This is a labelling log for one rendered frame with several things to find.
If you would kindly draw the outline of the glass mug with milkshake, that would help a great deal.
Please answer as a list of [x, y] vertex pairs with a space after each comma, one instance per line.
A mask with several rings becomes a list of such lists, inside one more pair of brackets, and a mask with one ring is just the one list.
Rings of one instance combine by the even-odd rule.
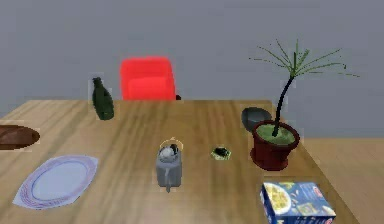
[[156, 175], [158, 185], [170, 192], [172, 187], [179, 187], [182, 179], [183, 143], [175, 137], [160, 144], [156, 157]]

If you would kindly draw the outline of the small green and black item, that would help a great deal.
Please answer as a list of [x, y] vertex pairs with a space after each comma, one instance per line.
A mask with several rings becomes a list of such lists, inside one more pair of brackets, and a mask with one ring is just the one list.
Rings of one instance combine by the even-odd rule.
[[216, 147], [212, 150], [211, 156], [215, 160], [229, 160], [231, 156], [231, 151], [226, 147]]

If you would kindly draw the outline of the red chair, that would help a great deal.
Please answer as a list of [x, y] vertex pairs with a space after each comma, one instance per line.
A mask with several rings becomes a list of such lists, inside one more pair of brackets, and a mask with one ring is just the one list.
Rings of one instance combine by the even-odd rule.
[[180, 100], [171, 61], [164, 56], [131, 57], [120, 65], [123, 100]]

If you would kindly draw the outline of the wooden table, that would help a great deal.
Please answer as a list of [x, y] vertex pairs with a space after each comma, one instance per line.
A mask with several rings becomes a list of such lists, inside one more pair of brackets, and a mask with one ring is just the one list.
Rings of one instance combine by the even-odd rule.
[[[32, 100], [3, 118], [39, 131], [38, 143], [0, 152], [0, 224], [268, 224], [259, 197], [265, 181], [313, 181], [333, 206], [333, 224], [359, 224], [303, 148], [281, 172], [252, 163], [243, 128], [245, 101], [127, 102], [98, 120], [82, 100]], [[182, 179], [160, 187], [156, 157], [172, 137], [183, 143]], [[216, 147], [231, 151], [215, 160]], [[86, 154], [99, 160], [94, 181], [73, 204], [30, 210], [13, 204], [25, 178], [51, 157]]]

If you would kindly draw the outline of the grey bowl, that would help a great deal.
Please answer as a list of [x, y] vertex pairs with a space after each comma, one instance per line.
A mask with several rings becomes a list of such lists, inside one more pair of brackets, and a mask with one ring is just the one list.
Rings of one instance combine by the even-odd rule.
[[242, 124], [248, 132], [252, 132], [258, 122], [271, 118], [267, 110], [259, 107], [247, 107], [241, 113]]

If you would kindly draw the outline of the house plant in red pot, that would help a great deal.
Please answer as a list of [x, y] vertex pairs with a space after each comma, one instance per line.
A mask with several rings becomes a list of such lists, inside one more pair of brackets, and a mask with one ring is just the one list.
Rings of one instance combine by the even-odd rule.
[[288, 166], [289, 154], [298, 147], [300, 134], [291, 125], [282, 121], [282, 109], [286, 95], [294, 80], [305, 74], [322, 74], [323, 68], [342, 66], [343, 72], [338, 75], [357, 77], [357, 74], [346, 73], [347, 66], [342, 62], [333, 62], [329, 57], [338, 54], [341, 49], [335, 49], [322, 56], [307, 61], [310, 55], [309, 49], [299, 50], [299, 40], [296, 40], [295, 50], [291, 55], [283, 48], [279, 41], [276, 41], [281, 56], [266, 47], [259, 46], [259, 49], [266, 52], [271, 59], [254, 58], [254, 61], [271, 63], [277, 67], [284, 68], [289, 74], [289, 79], [284, 85], [277, 101], [275, 117], [269, 120], [262, 120], [255, 124], [252, 129], [253, 148], [250, 157], [254, 164], [266, 171], [281, 171]]

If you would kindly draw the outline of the dark green glass bottle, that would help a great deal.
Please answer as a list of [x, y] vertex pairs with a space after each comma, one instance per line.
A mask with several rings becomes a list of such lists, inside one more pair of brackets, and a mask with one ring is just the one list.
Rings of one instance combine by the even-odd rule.
[[92, 102], [96, 114], [100, 120], [110, 120], [114, 117], [114, 105], [111, 94], [104, 87], [100, 77], [92, 79], [94, 90], [92, 93]]

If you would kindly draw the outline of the blue food box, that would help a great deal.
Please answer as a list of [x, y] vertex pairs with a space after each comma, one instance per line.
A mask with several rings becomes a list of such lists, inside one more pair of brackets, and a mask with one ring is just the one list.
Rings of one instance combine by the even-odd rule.
[[260, 199], [269, 224], [332, 224], [336, 218], [314, 182], [264, 182]]

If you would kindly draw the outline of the white plate with purple rim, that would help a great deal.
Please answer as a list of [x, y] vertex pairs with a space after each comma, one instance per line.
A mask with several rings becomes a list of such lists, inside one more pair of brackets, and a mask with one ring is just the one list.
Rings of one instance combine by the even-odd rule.
[[64, 155], [48, 159], [21, 184], [13, 204], [45, 210], [74, 203], [89, 187], [98, 159], [86, 155]]

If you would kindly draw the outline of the dark brown round plate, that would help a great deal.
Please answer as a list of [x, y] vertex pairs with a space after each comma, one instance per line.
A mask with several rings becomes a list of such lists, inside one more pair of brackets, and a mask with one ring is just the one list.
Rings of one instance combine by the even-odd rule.
[[15, 150], [33, 145], [40, 134], [29, 127], [19, 125], [0, 125], [0, 150]]

